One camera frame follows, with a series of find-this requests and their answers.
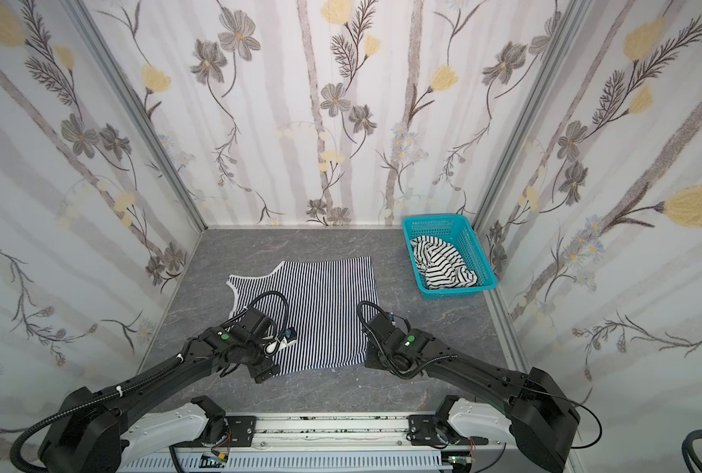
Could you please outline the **blue white striped tank top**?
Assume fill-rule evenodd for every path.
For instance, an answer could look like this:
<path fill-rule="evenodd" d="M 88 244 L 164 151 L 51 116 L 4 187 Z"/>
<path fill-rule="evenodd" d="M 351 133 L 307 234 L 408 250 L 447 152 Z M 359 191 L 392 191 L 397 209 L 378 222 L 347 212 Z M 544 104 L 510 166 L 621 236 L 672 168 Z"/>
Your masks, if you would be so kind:
<path fill-rule="evenodd" d="M 283 261 L 264 276 L 232 275 L 227 286 L 235 296 L 232 315 L 263 293 L 276 291 L 285 297 L 268 296 L 256 304 L 278 326 L 297 331 L 296 342 L 275 356 L 282 376 L 365 363 L 368 339 L 356 307 L 362 301 L 379 301 L 369 256 Z"/>

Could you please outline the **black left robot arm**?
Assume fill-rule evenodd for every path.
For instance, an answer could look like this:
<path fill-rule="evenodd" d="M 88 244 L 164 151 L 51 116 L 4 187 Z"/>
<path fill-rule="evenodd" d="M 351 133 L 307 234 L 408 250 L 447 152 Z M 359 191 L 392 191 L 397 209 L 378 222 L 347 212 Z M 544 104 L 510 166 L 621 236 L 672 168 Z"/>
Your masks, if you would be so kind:
<path fill-rule="evenodd" d="M 73 391 L 57 413 L 15 439 L 10 462 L 21 472 L 116 472 L 161 447 L 230 443 L 226 411 L 206 395 L 169 414 L 155 409 L 213 374 L 224 378 L 246 367 L 258 384 L 279 374 L 275 357 L 297 336 L 289 311 L 282 293 L 266 292 L 228 321 L 187 339 L 169 360 L 98 391 Z"/>

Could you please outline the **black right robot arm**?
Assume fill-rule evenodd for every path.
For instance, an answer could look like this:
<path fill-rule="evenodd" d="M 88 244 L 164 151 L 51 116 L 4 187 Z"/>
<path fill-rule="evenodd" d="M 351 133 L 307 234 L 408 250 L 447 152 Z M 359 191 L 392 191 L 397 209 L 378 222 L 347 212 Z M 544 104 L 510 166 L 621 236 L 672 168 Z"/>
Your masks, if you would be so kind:
<path fill-rule="evenodd" d="M 543 370 L 527 374 L 467 356 L 433 334 L 394 325 L 394 315 L 362 301 L 356 316 L 367 336 L 373 368 L 402 380 L 420 374 L 443 380 L 484 401 L 509 421 L 519 451 L 547 472 L 561 472 L 575 449 L 581 417 L 587 407 L 564 395 Z"/>

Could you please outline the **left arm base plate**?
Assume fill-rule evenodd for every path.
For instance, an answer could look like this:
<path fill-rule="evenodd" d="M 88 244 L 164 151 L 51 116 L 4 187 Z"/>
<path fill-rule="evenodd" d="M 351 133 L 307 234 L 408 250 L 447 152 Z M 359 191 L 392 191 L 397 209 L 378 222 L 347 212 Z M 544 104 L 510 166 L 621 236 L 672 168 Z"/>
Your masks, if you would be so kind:
<path fill-rule="evenodd" d="M 217 417 L 209 441 L 213 447 L 251 447 L 256 433 L 256 416 Z"/>

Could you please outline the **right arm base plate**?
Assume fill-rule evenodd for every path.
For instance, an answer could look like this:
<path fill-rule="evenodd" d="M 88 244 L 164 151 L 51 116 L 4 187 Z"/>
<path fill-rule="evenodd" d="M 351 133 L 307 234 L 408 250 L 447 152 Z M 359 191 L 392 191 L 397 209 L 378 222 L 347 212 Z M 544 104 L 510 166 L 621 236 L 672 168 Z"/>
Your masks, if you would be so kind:
<path fill-rule="evenodd" d="M 458 434 L 446 421 L 439 420 L 435 415 L 413 414 L 407 417 L 408 428 L 406 439 L 414 447 L 482 447 L 488 445 L 488 439 L 483 437 L 463 437 Z"/>

